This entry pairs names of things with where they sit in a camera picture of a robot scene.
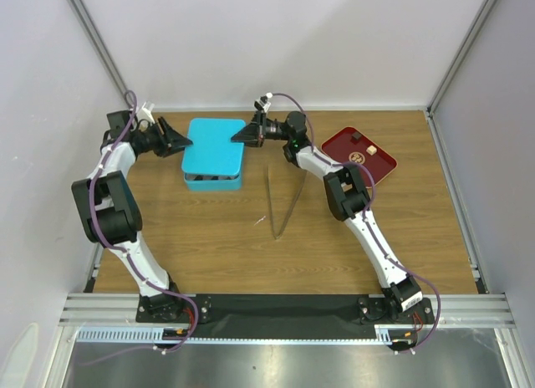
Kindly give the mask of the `blue tin lid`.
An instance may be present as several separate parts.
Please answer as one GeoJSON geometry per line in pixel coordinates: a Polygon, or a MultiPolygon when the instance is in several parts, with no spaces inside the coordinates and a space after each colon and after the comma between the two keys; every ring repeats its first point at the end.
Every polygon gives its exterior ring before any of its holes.
{"type": "Polygon", "coordinates": [[[187,138],[192,141],[184,151],[181,169],[184,174],[203,176],[237,176],[242,168],[244,144],[232,137],[245,126],[244,120],[194,118],[187,138]]]}

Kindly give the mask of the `metal tongs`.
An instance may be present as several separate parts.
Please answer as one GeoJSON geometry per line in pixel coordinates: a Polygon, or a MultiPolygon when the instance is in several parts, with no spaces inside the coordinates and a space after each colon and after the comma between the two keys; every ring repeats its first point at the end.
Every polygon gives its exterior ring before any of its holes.
{"type": "Polygon", "coordinates": [[[267,219],[271,237],[280,240],[288,228],[294,210],[302,195],[307,176],[296,171],[296,181],[279,181],[273,166],[265,166],[264,183],[267,198],[267,219]]]}

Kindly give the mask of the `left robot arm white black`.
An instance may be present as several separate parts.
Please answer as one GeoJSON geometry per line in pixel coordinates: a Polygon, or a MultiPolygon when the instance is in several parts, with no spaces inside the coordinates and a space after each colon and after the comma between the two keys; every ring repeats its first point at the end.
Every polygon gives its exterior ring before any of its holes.
{"type": "Polygon", "coordinates": [[[95,169],[71,186],[87,238],[113,253],[139,288],[139,323],[176,322],[194,315],[194,303],[182,295],[170,274],[158,264],[142,236],[142,215],[127,183],[140,155],[152,152],[166,158],[192,142],[146,107],[107,115],[109,129],[95,169]]]}

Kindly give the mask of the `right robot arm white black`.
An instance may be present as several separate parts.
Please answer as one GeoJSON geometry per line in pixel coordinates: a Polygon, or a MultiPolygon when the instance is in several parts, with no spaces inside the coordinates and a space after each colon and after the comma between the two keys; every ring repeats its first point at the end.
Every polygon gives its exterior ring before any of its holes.
{"type": "Polygon", "coordinates": [[[377,274],[385,301],[386,316],[403,323],[415,312],[423,293],[415,277],[395,256],[371,210],[372,196],[359,164],[340,164],[321,152],[308,137],[306,115],[293,111],[286,120],[270,120],[262,110],[239,130],[231,141],[261,147],[265,140],[283,140],[283,154],[296,167],[324,184],[332,216],[356,236],[377,274]]]}

